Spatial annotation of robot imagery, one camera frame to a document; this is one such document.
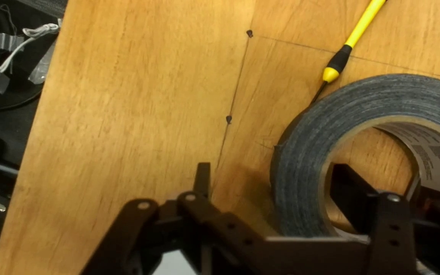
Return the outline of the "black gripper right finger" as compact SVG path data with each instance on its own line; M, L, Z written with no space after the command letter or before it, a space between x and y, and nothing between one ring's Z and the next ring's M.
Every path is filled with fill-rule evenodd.
M330 197L349 224L369 237L366 275L415 275L414 226L407 201L375 191L348 165L334 165Z

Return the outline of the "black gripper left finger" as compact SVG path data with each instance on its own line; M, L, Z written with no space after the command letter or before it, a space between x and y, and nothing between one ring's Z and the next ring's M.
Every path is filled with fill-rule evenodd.
M200 246L200 275L256 275L249 249L259 237L209 200L209 185L210 163L198 162L192 189L178 195L180 212L192 223Z

